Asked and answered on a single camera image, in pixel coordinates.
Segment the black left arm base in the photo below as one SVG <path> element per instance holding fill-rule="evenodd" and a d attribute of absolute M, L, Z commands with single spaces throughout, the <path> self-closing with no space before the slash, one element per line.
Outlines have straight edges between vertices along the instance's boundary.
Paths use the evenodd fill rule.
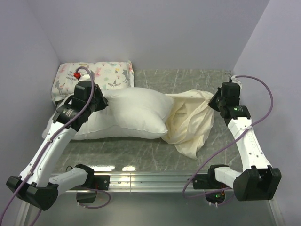
<path fill-rule="evenodd" d="M 111 201 L 111 195 L 107 192 L 109 189 L 109 182 L 110 182 L 110 176 L 104 175 L 104 176 L 96 176 L 95 171 L 83 164 L 78 164 L 74 168 L 71 166 L 68 166 L 66 168 L 73 169 L 82 169 L 85 172 L 87 172 L 87 178 L 84 184 L 82 185 L 76 185 L 72 190 L 88 190 L 93 193 L 76 193 L 76 200 L 79 206 L 86 208 L 86 209 L 100 209 L 105 206 L 107 206 Z M 102 204 L 101 206 L 87 206 L 87 203 L 94 203 L 96 200 L 97 194 L 103 193 L 108 196 L 108 200 L 105 204 Z"/>

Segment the cream satin pillowcase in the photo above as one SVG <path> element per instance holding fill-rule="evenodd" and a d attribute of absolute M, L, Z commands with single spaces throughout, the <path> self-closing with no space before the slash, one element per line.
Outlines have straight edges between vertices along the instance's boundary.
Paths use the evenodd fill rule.
<path fill-rule="evenodd" d="M 167 95 L 174 100 L 174 105 L 162 139 L 174 145 L 180 154 L 195 160 L 214 125 L 214 111 L 208 106 L 214 95 L 195 89 Z"/>

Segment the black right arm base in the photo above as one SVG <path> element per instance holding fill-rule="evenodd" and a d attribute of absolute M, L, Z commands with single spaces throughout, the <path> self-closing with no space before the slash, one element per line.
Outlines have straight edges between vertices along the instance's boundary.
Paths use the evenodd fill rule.
<path fill-rule="evenodd" d="M 186 199 L 204 197 L 209 206 L 214 205 L 215 207 L 219 207 L 228 204 L 234 199 L 234 194 L 227 197 L 226 191 L 230 190 L 230 188 L 224 183 L 217 181 L 215 176 L 215 169 L 223 167 L 229 168 L 228 165 L 218 164 L 210 166 L 206 174 L 193 174 L 191 178 L 187 180 L 182 190 L 182 196 Z M 193 190 L 202 190 L 203 192 L 186 195 L 185 192 L 190 183 L 193 185 Z"/>

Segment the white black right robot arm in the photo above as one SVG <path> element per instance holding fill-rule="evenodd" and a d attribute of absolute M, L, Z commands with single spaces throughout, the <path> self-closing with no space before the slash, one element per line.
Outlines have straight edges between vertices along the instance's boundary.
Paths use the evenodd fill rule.
<path fill-rule="evenodd" d="M 220 113 L 233 135 L 242 161 L 242 172 L 227 165 L 212 165 L 207 182 L 212 188 L 227 185 L 239 201 L 271 200 L 282 175 L 265 157 L 252 128 L 251 115 L 239 101 L 240 86 L 224 82 L 208 105 Z"/>

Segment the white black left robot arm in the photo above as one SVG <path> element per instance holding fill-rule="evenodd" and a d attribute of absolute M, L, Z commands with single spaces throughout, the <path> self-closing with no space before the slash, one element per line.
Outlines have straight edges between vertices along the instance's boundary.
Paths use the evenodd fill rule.
<path fill-rule="evenodd" d="M 90 81 L 80 81 L 74 94 L 57 108 L 46 138 L 34 158 L 19 176 L 10 176 L 7 187 L 19 199 L 48 210 L 62 193 L 82 187 L 95 187 L 94 170 L 78 164 L 59 176 L 52 176 L 57 161 L 69 142 L 89 116 L 107 107 L 107 100 L 99 86 Z"/>

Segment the white pillow insert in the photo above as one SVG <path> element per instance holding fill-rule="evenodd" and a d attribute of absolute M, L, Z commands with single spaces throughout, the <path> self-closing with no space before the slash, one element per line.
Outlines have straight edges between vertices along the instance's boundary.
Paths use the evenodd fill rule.
<path fill-rule="evenodd" d="M 74 140 L 108 137 L 156 139 L 168 129 L 165 122 L 174 100 L 158 91 L 130 87 L 102 91 L 108 106 L 94 112 L 74 136 Z"/>

